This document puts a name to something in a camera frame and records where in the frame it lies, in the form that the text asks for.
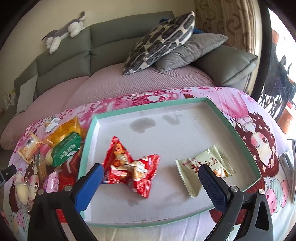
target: patterned pillow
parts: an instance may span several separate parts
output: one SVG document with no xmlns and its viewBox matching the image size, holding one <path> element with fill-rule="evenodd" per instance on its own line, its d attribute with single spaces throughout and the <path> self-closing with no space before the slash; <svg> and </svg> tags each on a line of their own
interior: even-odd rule
<svg viewBox="0 0 296 241">
<path fill-rule="evenodd" d="M 192 35 L 194 24 L 194 12 L 162 22 L 136 44 L 126 60 L 123 75 L 145 69 L 161 56 L 183 45 Z"/>
</svg>

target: pink tablecloth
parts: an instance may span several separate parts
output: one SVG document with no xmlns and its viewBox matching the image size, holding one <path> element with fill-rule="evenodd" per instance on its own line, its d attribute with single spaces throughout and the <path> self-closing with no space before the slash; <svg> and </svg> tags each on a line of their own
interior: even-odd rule
<svg viewBox="0 0 296 241">
<path fill-rule="evenodd" d="M 92 104 L 82 105 L 65 110 L 56 117 L 61 118 L 59 125 L 78 116 L 83 128 L 88 129 L 94 114 L 122 109 L 130 106 L 149 104 L 153 102 L 177 100 L 183 98 L 208 97 L 233 124 L 241 138 L 252 153 L 261 171 L 261 180 L 250 188 L 250 192 L 262 188 L 266 191 L 269 209 L 272 214 L 274 240 L 283 240 L 296 222 L 295 206 L 291 203 L 289 188 L 283 169 L 279 163 L 279 154 L 289 149 L 282 131 L 271 116 L 251 97 L 237 89 L 221 87 L 187 87 L 174 88 L 146 93 L 126 95 L 123 97 L 105 99 Z M 45 133 L 44 120 L 32 123 L 21 136 L 9 164 L 14 164 L 24 179 L 36 176 L 35 165 L 28 165 L 16 152 L 26 143 L 30 133 L 43 139 Z M 4 211 L 10 228 L 18 240 L 26 240 L 29 215 L 21 210 L 15 202 L 13 179 L 4 186 Z M 37 179 L 31 187 L 30 198 L 34 199 L 39 189 Z M 100 240 L 204 240 L 215 225 L 221 214 L 211 210 L 196 217 L 176 223 L 136 229 L 92 228 Z M 237 220 L 240 223 L 242 214 Z M 231 232 L 234 238 L 238 227 Z"/>
</svg>

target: silver bolt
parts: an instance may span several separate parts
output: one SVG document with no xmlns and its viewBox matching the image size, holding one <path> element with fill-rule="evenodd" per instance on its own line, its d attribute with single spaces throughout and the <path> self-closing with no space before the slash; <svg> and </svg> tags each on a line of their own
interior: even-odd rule
<svg viewBox="0 0 296 241">
<path fill-rule="evenodd" d="M 64 190 L 66 192 L 70 192 L 72 190 L 72 186 L 68 185 L 68 186 L 65 186 Z"/>
<path fill-rule="evenodd" d="M 261 194 L 261 195 L 264 195 L 265 194 L 265 191 L 263 189 L 259 189 L 258 192 Z"/>
<path fill-rule="evenodd" d="M 43 189 L 40 189 L 39 191 L 38 191 L 38 194 L 39 195 L 42 195 L 44 193 L 44 190 Z"/>
<path fill-rule="evenodd" d="M 233 191 L 233 192 L 237 192 L 239 189 L 238 189 L 238 187 L 236 187 L 236 186 L 232 186 L 232 187 L 230 188 L 230 190 Z"/>
</svg>

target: stuffed animal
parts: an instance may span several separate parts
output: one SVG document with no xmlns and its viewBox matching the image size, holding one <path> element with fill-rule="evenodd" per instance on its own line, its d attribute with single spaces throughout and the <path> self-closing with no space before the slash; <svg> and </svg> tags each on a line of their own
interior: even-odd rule
<svg viewBox="0 0 296 241">
<path fill-rule="evenodd" d="M 64 27 L 59 30 L 50 31 L 42 40 L 45 41 L 46 48 L 49 49 L 49 53 L 54 53 L 61 43 L 61 41 L 67 37 L 74 38 L 81 30 L 85 29 L 83 20 L 86 19 L 85 12 L 81 12 L 80 18 L 73 19 L 68 22 Z"/>
</svg>

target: sofa backrest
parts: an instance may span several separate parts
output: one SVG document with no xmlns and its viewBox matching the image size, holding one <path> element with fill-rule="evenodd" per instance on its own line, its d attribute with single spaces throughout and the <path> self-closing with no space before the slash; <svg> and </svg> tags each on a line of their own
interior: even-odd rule
<svg viewBox="0 0 296 241">
<path fill-rule="evenodd" d="M 17 98 L 20 87 L 38 75 L 37 97 L 52 87 L 81 76 L 90 76 L 99 69 L 125 62 L 135 44 L 158 25 L 161 18 L 173 18 L 172 12 L 127 16 L 93 24 L 75 38 L 62 40 L 58 50 L 40 54 L 15 79 Z"/>
</svg>

